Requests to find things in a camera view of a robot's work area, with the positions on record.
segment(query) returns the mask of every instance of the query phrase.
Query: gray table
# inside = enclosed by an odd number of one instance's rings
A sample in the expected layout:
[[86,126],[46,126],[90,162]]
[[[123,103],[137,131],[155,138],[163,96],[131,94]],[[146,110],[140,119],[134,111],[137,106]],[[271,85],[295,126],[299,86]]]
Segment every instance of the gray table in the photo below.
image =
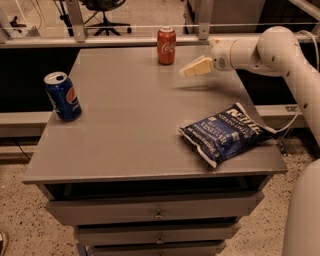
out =
[[177,47],[170,66],[157,63],[155,47],[80,51],[70,78],[83,114],[63,122],[53,113],[24,183],[39,186],[47,209],[95,255],[218,253],[286,171],[273,141],[213,169],[178,133],[236,102],[262,123],[235,71],[179,76],[209,50]]

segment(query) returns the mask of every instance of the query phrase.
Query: floor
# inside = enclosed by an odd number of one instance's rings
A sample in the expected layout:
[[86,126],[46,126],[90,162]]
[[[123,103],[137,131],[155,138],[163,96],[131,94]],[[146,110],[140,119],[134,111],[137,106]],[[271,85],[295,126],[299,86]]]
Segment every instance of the floor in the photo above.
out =
[[[42,7],[43,17],[46,17],[39,28],[41,36],[67,36],[53,1],[38,2]],[[39,16],[30,1],[1,0],[0,7],[11,19],[19,13],[16,3],[20,4],[27,22],[39,26]],[[178,26],[183,24],[183,8],[184,3],[180,0],[129,0],[119,13],[112,14],[112,19],[137,25],[136,31],[139,30],[139,26],[147,27],[149,24]],[[141,31],[154,33],[147,29]],[[31,142],[19,141],[28,157],[37,150],[36,140]],[[21,180],[29,159],[17,144],[14,140],[0,141],[0,230],[7,232],[10,237],[6,255],[78,255],[77,241],[73,237],[72,228],[61,226],[45,210],[47,199],[37,187],[22,184]],[[269,182],[263,191],[264,200],[249,217],[241,219],[242,228],[227,241],[227,247],[221,256],[281,255],[293,185],[313,160],[300,133],[288,137],[285,145],[286,154],[283,158],[288,166],[287,174],[277,175]]]
[[[28,157],[37,150],[36,140],[31,142],[18,142]],[[263,190],[264,200],[249,217],[240,220],[242,228],[227,241],[221,256],[281,255],[293,185],[313,160],[304,143],[303,132],[285,140],[287,174],[272,178]],[[10,237],[6,255],[78,255],[72,228],[61,226],[46,211],[47,199],[37,187],[22,184],[28,162],[16,141],[0,140],[0,230]]]

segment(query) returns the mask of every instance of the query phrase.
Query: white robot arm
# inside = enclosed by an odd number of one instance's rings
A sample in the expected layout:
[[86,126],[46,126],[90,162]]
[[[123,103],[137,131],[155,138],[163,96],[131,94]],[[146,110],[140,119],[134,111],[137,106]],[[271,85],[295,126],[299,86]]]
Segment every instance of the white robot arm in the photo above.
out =
[[211,42],[211,58],[200,58],[180,73],[194,76],[212,71],[245,69],[266,76],[281,76],[320,145],[320,74],[304,57],[295,35],[272,27],[259,38]]
[[[286,81],[303,116],[320,145],[320,74],[305,59],[295,35],[272,27],[256,39],[212,42],[211,58],[200,57],[180,73],[195,76],[245,69]],[[292,193],[283,256],[320,255],[320,159],[308,166]]]

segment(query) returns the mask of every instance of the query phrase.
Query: blue soda can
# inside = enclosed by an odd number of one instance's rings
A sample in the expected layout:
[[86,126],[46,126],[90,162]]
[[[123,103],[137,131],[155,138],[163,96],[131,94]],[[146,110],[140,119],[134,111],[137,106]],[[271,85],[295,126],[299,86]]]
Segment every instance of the blue soda can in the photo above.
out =
[[44,78],[45,88],[57,115],[66,121],[78,118],[82,112],[72,81],[64,72],[53,72]]

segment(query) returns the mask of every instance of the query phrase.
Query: kettle chips bag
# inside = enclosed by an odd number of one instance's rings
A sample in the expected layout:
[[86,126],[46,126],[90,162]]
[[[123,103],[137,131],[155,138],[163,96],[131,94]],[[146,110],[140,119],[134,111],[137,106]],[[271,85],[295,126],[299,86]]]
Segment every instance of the kettle chips bag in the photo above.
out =
[[240,103],[179,132],[197,147],[214,168],[218,163],[246,151],[256,143],[271,139],[276,130],[254,122]]

